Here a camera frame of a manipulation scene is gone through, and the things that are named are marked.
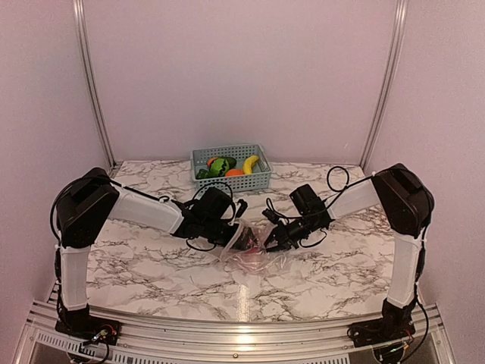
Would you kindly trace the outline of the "red fake apple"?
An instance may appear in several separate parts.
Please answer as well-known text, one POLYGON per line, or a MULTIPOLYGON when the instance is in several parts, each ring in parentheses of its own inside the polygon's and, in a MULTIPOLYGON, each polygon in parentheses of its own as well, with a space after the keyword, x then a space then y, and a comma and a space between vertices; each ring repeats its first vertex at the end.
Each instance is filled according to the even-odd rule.
POLYGON ((246 250, 243 253, 245 257, 258 255, 264 250, 264 235, 261 229, 253 227, 246 234, 246 250))

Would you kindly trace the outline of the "clear zip top bag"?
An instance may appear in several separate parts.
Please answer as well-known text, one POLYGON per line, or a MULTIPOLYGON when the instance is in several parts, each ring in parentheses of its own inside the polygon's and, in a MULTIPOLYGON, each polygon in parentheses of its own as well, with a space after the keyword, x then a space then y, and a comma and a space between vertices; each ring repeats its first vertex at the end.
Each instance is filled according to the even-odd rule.
POLYGON ((244 219, 236 219, 235 235, 217 254, 219 261, 232 268, 242 269, 253 275, 275 275, 289 263, 286 252, 271 252, 264 242, 271 235, 275 225, 258 226, 244 219))

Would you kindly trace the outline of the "orange fake orange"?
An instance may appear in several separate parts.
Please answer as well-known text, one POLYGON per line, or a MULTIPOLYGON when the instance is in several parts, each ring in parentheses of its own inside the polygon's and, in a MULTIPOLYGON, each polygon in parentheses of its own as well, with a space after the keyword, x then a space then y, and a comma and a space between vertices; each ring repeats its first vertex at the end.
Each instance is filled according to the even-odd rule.
POLYGON ((245 175, 245 173, 242 170, 231 169, 225 174, 225 177, 239 177, 239 176, 244 176, 244 175, 245 175))

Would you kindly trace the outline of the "yellow fake banana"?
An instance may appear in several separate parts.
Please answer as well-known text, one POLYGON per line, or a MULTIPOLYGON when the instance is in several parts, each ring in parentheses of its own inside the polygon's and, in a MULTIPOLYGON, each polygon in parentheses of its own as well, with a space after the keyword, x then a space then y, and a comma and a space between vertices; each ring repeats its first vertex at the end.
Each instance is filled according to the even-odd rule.
POLYGON ((259 157, 257 155, 249 156, 242 165, 242 172, 245 175, 250 175, 253 173, 253 168, 257 165, 259 157))

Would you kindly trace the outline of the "green fake cabbage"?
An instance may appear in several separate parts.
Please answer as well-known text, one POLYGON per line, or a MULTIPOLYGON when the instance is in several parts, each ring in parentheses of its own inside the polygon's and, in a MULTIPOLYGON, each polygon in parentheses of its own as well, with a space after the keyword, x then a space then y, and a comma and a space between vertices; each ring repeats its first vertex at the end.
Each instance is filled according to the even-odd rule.
POLYGON ((213 174, 204 168, 200 169, 197 174, 196 174, 196 179, 197 180, 204 180, 208 178, 213 178, 213 174))

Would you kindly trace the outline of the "green orange fake mango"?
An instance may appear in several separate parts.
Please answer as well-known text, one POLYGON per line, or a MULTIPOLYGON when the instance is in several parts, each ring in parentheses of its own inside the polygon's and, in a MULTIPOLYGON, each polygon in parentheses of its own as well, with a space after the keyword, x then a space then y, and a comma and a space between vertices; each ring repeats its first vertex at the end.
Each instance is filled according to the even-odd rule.
POLYGON ((211 165, 213 164, 213 162, 215 162, 215 161, 216 161, 216 160, 218 160, 218 159, 219 159, 219 157, 210 158, 210 159, 208 160, 208 162, 207 162, 207 166, 208 166, 208 168, 210 168, 210 167, 211 167, 211 165))

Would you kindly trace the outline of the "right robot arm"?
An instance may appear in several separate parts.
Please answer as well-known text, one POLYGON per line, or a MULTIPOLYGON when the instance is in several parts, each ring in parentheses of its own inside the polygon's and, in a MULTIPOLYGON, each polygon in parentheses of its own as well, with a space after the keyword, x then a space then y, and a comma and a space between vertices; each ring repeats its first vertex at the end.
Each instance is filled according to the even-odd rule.
POLYGON ((299 248, 315 231, 347 215, 381 206, 394 236, 391 284, 383 301, 382 316, 375 332, 390 340, 405 327, 405 317, 418 302, 418 282, 424 270, 427 229, 434 209, 432 193, 403 164, 398 163, 354 183, 334 190, 322 199, 309 184, 289 195, 298 211, 289 217, 279 213, 271 201, 264 216, 274 228, 264 242, 271 252, 299 248))

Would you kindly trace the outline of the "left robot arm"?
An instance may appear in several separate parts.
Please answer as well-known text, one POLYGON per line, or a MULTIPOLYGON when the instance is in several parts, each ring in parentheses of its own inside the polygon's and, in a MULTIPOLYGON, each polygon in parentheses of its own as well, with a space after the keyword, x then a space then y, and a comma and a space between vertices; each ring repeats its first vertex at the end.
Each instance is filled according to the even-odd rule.
POLYGON ((252 227, 239 221, 246 207, 245 201, 234 202, 217 187, 208 187, 188 202, 151 196, 112 180, 102 168, 93 168, 65 186, 50 211, 52 233, 58 241, 59 319, 79 337, 95 332, 86 295, 87 262, 107 220, 158 229, 186 242, 202 238, 212 248, 244 251, 257 244, 252 227))

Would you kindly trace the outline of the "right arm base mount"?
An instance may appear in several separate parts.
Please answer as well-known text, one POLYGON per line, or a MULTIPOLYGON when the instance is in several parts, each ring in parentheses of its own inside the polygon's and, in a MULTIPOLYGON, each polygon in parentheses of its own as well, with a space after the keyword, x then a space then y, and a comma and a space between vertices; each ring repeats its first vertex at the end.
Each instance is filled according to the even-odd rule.
POLYGON ((411 313, 416 303, 417 298, 413 296, 407 306, 399 308, 385 299, 380 318, 352 323, 347 330, 347 336, 355 347, 381 344, 412 336, 415 333, 415 327, 411 313))

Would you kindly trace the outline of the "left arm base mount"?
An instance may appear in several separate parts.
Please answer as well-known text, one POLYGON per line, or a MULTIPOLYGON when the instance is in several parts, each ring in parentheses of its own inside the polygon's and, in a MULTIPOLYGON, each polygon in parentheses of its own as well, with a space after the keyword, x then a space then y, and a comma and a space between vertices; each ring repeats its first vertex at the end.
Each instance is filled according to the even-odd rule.
POLYGON ((58 320, 55 330, 62 334, 78 337, 94 343, 104 339, 108 345, 115 345, 120 331, 120 322, 90 315, 89 306, 68 310, 59 300, 56 304, 58 320))

